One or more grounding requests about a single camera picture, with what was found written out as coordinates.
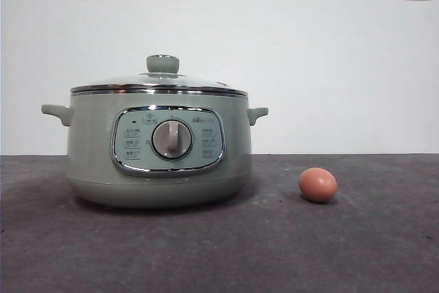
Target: slow cooker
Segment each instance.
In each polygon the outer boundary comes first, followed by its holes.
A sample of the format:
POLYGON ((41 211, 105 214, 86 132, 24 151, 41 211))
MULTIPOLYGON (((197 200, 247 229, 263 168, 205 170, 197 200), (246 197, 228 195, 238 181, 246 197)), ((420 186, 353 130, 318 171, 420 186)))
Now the slow cooker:
POLYGON ((148 73, 71 89, 70 106, 41 111, 69 127, 74 192, 115 207, 178 207, 235 193, 251 171, 250 126, 268 114, 222 82, 178 74, 179 59, 147 58, 148 73))

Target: chrome trim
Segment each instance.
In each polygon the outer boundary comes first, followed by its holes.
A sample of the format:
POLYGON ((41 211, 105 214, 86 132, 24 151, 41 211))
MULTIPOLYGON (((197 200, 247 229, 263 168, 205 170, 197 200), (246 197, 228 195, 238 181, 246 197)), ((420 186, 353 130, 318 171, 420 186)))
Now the chrome trim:
POLYGON ((172 176, 186 176, 192 174, 199 174, 201 172, 206 172, 213 169, 218 163, 224 158, 226 154, 226 135, 224 134, 224 125, 222 123, 222 119, 220 115, 216 111, 210 108, 199 108, 199 107, 191 107, 191 106, 156 106, 155 104, 151 104, 149 106, 140 106, 135 108, 126 108, 122 110, 117 116, 116 120, 111 128, 111 142, 110 142, 110 158, 111 161, 115 164, 116 168, 121 170, 123 173, 131 175, 131 176, 144 176, 144 177, 172 177, 172 176), (138 168, 126 165, 123 163, 121 159, 116 155, 116 131, 117 126, 119 124, 119 120, 121 117, 131 111, 142 111, 142 110, 191 110, 191 111, 204 111, 208 113, 212 113, 215 115, 219 121, 219 127, 221 130, 221 141, 222 141, 222 150, 219 154, 218 158, 216 158, 212 163, 209 163, 204 166, 199 167, 190 167, 190 168, 182 168, 182 169, 145 169, 138 168))
POLYGON ((248 99, 245 95, 232 93, 218 93, 218 92, 204 92, 204 91, 179 91, 166 89, 119 89, 119 90, 99 90, 99 91, 82 91, 74 92, 71 96, 79 95, 94 95, 94 94, 185 94, 185 95, 213 95, 213 96, 227 96, 240 97, 248 99))
POLYGON ((226 89, 222 87, 212 86, 185 86, 174 84, 101 84, 101 85, 88 85, 73 87, 70 90, 71 94, 85 91, 130 91, 130 90, 166 90, 166 91, 201 91, 201 92, 216 92, 216 93, 229 93, 247 96, 247 92, 237 89, 226 89))
POLYGON ((167 54, 156 54, 156 55, 150 55, 148 56, 148 58, 177 58, 177 57, 167 54))

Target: brown egg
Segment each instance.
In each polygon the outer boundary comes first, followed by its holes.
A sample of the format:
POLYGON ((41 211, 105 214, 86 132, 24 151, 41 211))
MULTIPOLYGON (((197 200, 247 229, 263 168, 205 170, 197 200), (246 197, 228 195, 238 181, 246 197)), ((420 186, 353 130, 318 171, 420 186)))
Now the brown egg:
POLYGON ((299 188, 305 197, 314 202, 328 202, 337 192, 337 181, 325 169, 312 167, 300 175, 299 188))

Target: lid handle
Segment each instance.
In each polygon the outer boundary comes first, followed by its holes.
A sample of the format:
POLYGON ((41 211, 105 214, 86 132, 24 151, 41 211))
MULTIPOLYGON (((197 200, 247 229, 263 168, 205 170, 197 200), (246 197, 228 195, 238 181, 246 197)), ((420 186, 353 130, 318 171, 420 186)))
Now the lid handle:
POLYGON ((180 60, 170 55, 151 55, 146 58, 146 67, 149 72, 178 73, 180 60))

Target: dark gray surface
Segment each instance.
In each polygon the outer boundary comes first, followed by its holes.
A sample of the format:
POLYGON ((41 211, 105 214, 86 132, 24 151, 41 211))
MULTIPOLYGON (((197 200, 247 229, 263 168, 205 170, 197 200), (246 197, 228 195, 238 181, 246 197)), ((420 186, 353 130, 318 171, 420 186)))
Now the dark gray surface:
POLYGON ((438 154, 253 159, 234 198, 131 211, 76 198, 65 157, 2 157, 2 293, 439 292, 438 154), (298 193, 313 166, 329 204, 298 193))

